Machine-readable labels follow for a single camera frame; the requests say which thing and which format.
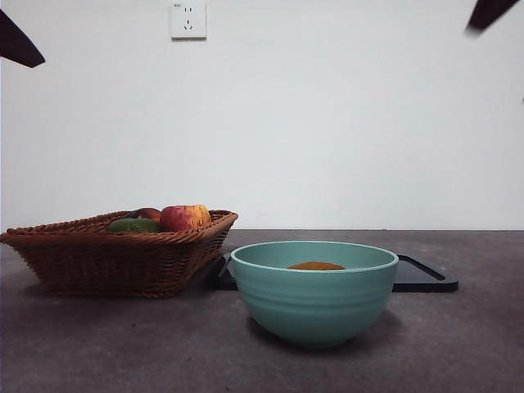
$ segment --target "green ceramic bowl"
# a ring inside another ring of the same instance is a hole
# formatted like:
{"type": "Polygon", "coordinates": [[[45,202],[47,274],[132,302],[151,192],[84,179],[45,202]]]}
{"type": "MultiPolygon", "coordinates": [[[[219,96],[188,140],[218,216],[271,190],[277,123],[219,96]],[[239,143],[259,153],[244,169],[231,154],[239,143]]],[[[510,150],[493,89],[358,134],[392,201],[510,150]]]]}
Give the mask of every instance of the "green ceramic bowl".
{"type": "Polygon", "coordinates": [[[250,316],[300,346],[334,346],[372,325],[390,297],[399,258],[393,252],[344,242],[251,244],[231,254],[250,316]],[[344,270],[300,270],[307,260],[344,270]]]}

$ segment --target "woven basket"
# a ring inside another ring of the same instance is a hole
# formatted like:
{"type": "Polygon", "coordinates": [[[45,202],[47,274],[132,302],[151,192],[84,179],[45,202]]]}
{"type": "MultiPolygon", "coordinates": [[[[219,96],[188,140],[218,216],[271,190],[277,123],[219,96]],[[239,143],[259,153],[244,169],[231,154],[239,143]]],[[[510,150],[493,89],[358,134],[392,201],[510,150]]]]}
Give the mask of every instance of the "woven basket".
{"type": "Polygon", "coordinates": [[[109,233],[128,211],[58,224],[8,229],[0,242],[16,250],[53,295],[178,295],[216,259],[238,215],[210,210],[211,223],[171,233],[109,233]]]}

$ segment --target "black cutting board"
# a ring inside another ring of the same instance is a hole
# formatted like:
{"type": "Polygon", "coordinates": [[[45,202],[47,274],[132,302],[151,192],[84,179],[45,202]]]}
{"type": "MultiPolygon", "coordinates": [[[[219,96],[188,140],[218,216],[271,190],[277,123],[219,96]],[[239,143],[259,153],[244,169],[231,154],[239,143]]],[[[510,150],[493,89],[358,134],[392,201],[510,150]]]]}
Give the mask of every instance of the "black cutting board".
{"type": "MultiPolygon", "coordinates": [[[[459,281],[447,271],[437,269],[407,255],[399,256],[399,267],[393,292],[452,292],[459,289],[459,281]]],[[[233,264],[229,254],[222,255],[210,275],[211,285],[220,290],[237,290],[233,264]]]]}

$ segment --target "green fruit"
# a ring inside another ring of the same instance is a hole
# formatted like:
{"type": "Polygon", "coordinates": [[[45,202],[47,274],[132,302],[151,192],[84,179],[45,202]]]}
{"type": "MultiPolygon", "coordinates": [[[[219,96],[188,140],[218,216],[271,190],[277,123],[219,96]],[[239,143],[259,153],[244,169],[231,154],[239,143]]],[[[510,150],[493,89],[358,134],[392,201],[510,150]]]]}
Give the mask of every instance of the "green fruit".
{"type": "Polygon", "coordinates": [[[117,219],[107,225],[106,230],[111,232],[160,232],[160,225],[154,219],[117,219]]]}

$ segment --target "basket rim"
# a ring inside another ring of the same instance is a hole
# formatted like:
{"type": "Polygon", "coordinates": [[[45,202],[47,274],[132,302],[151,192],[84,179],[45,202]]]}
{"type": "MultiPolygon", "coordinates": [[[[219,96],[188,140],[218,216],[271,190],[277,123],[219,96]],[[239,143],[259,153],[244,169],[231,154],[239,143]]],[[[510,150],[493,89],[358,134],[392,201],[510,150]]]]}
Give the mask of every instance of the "basket rim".
{"type": "Polygon", "coordinates": [[[8,243],[9,238],[13,237],[105,237],[107,239],[172,239],[178,242],[193,241],[203,237],[209,232],[214,232],[215,229],[228,224],[230,221],[235,221],[238,218],[238,214],[229,210],[209,210],[211,214],[221,214],[222,216],[212,220],[210,223],[201,226],[199,228],[187,229],[185,231],[177,232],[160,232],[160,233],[130,233],[130,232],[107,232],[107,231],[71,231],[63,228],[57,230],[45,230],[47,227],[64,227],[66,225],[80,225],[82,223],[102,221],[104,219],[110,219],[111,217],[118,217],[129,213],[131,210],[120,210],[104,215],[95,215],[86,219],[77,219],[71,221],[64,221],[55,224],[42,224],[33,227],[21,227],[21,228],[9,228],[6,232],[0,236],[1,243],[8,243]]]}

